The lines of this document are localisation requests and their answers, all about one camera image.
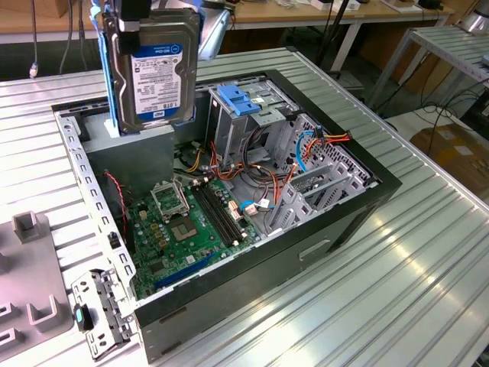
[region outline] white label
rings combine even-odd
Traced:
[[[452,140],[456,138],[456,136],[448,130],[438,130],[438,133],[446,140]]]
[[[257,205],[261,206],[262,208],[268,208],[268,204],[270,204],[269,199],[264,198],[257,203]]]
[[[138,117],[150,121],[175,113],[180,107],[182,84],[175,67],[182,61],[182,47],[179,44],[141,46],[131,61]]]
[[[455,149],[457,149],[458,153],[461,155],[473,155],[472,151],[465,145],[458,145],[455,147]]]

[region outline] blue pcie slot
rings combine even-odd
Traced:
[[[175,283],[176,281],[179,281],[180,279],[184,279],[185,277],[191,275],[192,273],[195,273],[196,271],[204,269],[209,264],[209,260],[211,259],[211,257],[214,255],[215,255],[215,252],[213,252],[210,255],[207,255],[205,258],[203,258],[202,260],[199,260],[195,264],[189,265],[186,268],[177,271],[175,274],[172,274],[172,275],[170,275],[166,278],[163,278],[159,281],[155,281],[154,282],[154,290],[156,290],[158,288],[166,287],[167,285]]]

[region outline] connector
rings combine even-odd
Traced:
[[[34,79],[37,76],[37,71],[39,71],[39,67],[36,63],[32,63],[31,69],[29,70],[29,76],[31,79]]]
[[[314,135],[316,136],[316,138],[320,139],[321,140],[321,146],[324,147],[324,133],[322,131],[322,126],[321,125],[317,125],[316,128],[314,129]]]

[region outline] aluminum workbench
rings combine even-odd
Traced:
[[[431,52],[459,71],[458,77],[453,80],[448,88],[450,94],[445,97],[445,100],[448,100],[457,91],[464,75],[471,77],[476,82],[484,83],[486,86],[489,85],[489,67],[481,61],[484,55],[489,54],[489,34],[474,36],[454,25],[449,27],[412,28],[408,29],[404,34],[375,84],[374,91],[368,100],[369,107],[376,103],[400,58],[413,42],[421,46],[421,49],[406,69],[399,84],[402,85],[414,73],[424,56]]]
[[[301,54],[225,55],[201,63],[198,76],[270,68],[403,186],[338,251],[155,365],[470,365],[489,343],[489,208]],[[0,216],[47,214],[66,289],[105,259],[50,106],[104,95],[101,72],[0,84]],[[133,339],[100,364],[145,360]],[[33,363],[92,360],[74,326],[5,365]]]

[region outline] red wire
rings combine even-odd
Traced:
[[[122,195],[122,189],[121,185],[119,182],[115,179],[114,176],[112,176],[109,172],[104,172],[104,175],[107,176],[112,180],[112,182],[115,184],[115,187],[117,187],[117,191],[119,192],[119,197],[121,198],[121,205],[122,205],[122,220],[124,222],[124,240],[126,236],[126,218],[125,218],[125,203],[124,203],[124,195]]]

